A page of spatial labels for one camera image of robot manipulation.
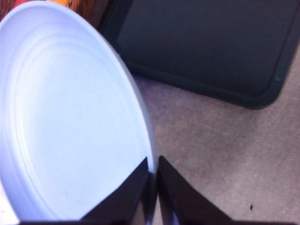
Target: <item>red object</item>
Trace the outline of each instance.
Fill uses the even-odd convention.
[[[13,8],[15,8],[18,5],[21,5],[22,3],[27,2],[27,1],[31,1],[31,0],[15,0]]]

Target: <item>black object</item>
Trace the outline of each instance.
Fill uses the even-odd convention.
[[[98,30],[132,73],[258,109],[276,100],[300,0],[112,0]]]
[[[159,157],[159,202],[164,225],[295,225],[234,221],[192,186],[163,157]]]
[[[116,191],[81,220],[22,222],[20,225],[145,225],[152,220],[155,206],[149,189],[153,180],[145,158]]]

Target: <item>paper plate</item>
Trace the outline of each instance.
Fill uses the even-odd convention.
[[[1,182],[20,220],[80,219],[157,156],[131,74],[73,11],[32,1],[1,22]]]

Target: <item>black plastic tray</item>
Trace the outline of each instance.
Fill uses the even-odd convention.
[[[300,0],[113,0],[98,30],[132,73],[263,108],[300,37]]]

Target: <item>gray carpet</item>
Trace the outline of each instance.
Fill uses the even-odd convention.
[[[194,188],[233,219],[300,224],[300,49],[277,101],[257,111],[135,80],[158,154]]]

